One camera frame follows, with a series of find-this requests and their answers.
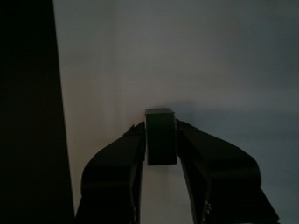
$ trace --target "white wall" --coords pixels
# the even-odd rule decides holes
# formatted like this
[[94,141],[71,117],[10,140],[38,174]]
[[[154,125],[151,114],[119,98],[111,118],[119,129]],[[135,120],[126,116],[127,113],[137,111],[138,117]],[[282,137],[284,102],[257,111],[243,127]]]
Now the white wall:
[[[54,2],[77,206],[91,157],[146,109],[167,107],[254,156],[281,221],[298,223],[299,2]],[[179,168],[145,173],[157,181],[145,187],[143,224],[166,223],[149,209],[167,178],[182,210],[170,223],[193,223]]]

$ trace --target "black object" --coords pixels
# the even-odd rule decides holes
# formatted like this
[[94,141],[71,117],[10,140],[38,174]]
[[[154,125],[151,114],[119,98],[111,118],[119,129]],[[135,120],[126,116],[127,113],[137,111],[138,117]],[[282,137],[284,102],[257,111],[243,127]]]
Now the black object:
[[2,12],[0,222],[71,224],[53,0],[3,1]]
[[[277,212],[261,189],[255,159],[239,147],[178,120],[177,146],[194,223],[278,224]],[[89,162],[77,223],[141,223],[145,157],[142,122]]]
[[169,108],[146,111],[146,146],[149,165],[175,165],[175,118]]

